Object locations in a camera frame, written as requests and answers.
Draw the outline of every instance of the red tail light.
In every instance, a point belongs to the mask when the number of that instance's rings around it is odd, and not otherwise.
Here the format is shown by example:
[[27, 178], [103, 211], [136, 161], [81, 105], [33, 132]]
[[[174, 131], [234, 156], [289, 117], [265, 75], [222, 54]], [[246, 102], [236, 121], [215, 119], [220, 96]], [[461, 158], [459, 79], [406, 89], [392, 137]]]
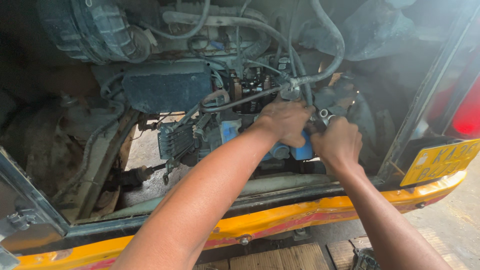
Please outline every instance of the red tail light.
[[458, 107], [446, 134], [460, 139], [480, 138], [480, 76]]

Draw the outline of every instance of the engine compartment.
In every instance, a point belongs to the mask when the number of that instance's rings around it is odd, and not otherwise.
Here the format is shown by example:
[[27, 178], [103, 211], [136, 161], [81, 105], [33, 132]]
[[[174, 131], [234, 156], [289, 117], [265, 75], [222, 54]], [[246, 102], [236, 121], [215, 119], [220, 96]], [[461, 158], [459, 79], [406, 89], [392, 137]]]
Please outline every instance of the engine compartment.
[[[10, 41], [0, 145], [71, 223], [149, 213], [180, 180], [178, 167], [240, 134], [276, 98], [356, 123], [360, 164], [374, 177], [458, 9], [432, 0], [25, 3], [3, 12], [35, 5], [26, 30], [21, 16], [15, 30], [0, 27]], [[43, 35], [34, 43], [53, 49], [16, 50], [32, 29]], [[156, 134], [159, 160], [127, 168], [137, 130]], [[275, 144], [239, 198], [334, 182], [304, 136], [301, 148]], [[147, 182], [168, 188], [122, 202]]]

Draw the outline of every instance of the forearm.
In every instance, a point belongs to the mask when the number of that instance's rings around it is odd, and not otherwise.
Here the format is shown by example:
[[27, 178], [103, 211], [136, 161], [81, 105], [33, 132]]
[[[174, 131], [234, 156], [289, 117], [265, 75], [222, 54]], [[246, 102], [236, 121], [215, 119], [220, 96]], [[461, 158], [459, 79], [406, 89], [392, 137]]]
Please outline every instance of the forearm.
[[122, 253], [130, 260], [123, 263], [138, 267], [142, 259], [155, 259], [159, 260], [157, 267], [165, 269], [182, 262], [191, 267], [192, 257], [198, 256], [218, 220], [277, 140], [268, 123], [258, 124], [206, 156], [150, 215]]
[[337, 173], [384, 270], [451, 269], [355, 164]]

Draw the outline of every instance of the yellow bumper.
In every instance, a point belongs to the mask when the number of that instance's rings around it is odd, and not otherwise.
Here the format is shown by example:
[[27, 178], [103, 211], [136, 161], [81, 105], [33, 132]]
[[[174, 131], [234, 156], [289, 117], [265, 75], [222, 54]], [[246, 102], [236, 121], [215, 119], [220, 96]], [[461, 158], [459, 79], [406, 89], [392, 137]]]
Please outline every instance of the yellow bumper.
[[[435, 203], [464, 179], [465, 171], [449, 178], [406, 190], [382, 192], [400, 212], [418, 208], [418, 204]], [[312, 225], [357, 219], [358, 216], [347, 196], [323, 198], [313, 202], [273, 208], [257, 213], [220, 220], [210, 234], [205, 249], [237, 244], [240, 238], [250, 240]], [[17, 269], [108, 269], [133, 236], [115, 238], [73, 249], [19, 257]]]

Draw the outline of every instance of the yellow license plate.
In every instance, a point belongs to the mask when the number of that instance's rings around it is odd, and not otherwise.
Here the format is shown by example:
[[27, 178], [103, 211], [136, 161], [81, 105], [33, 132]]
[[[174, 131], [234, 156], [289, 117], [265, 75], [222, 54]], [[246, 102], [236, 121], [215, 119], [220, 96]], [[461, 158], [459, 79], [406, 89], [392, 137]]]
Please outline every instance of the yellow license plate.
[[422, 149], [400, 186], [446, 176], [467, 168], [480, 150], [480, 139]]

